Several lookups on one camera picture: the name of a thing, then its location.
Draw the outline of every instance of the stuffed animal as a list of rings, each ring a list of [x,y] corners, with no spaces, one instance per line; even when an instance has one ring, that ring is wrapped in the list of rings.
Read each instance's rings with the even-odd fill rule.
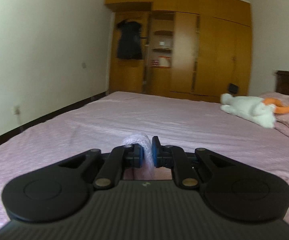
[[[274,114],[289,113],[289,106],[283,106],[281,101],[274,98],[233,97],[222,94],[221,110],[254,122],[265,128],[274,128]]]

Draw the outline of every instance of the pink bedsheet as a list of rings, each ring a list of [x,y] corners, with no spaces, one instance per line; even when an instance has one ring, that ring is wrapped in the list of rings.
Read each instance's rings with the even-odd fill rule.
[[[142,131],[193,152],[205,147],[271,172],[289,183],[289,138],[226,114],[215,103],[113,93],[27,129],[0,146],[0,194],[12,178],[90,148],[109,152]],[[168,170],[157,178],[169,178]],[[289,210],[285,217],[289,223]],[[0,227],[8,221],[0,198]]]

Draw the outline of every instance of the orange plush leg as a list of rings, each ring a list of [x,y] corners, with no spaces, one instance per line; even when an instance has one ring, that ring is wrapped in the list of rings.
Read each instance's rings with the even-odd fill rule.
[[[274,110],[275,114],[287,114],[289,113],[289,106],[283,106],[280,100],[275,98],[265,98],[262,101],[265,105],[274,104],[276,109]]]

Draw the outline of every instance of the wooden wardrobe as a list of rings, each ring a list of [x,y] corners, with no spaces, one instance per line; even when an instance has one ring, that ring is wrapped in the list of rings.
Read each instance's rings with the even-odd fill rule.
[[[110,92],[128,91],[219,102],[229,83],[247,95],[251,67],[250,5],[240,0],[106,0],[124,19],[142,24],[142,60],[116,58],[112,39]],[[158,59],[167,65],[156,65]]]

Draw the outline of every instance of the ribbed black surface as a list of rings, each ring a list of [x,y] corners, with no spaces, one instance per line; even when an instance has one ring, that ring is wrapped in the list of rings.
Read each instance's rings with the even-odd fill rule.
[[[173,181],[120,181],[74,216],[50,224],[8,223],[1,240],[289,240],[281,220],[246,225],[212,212],[196,191]]]

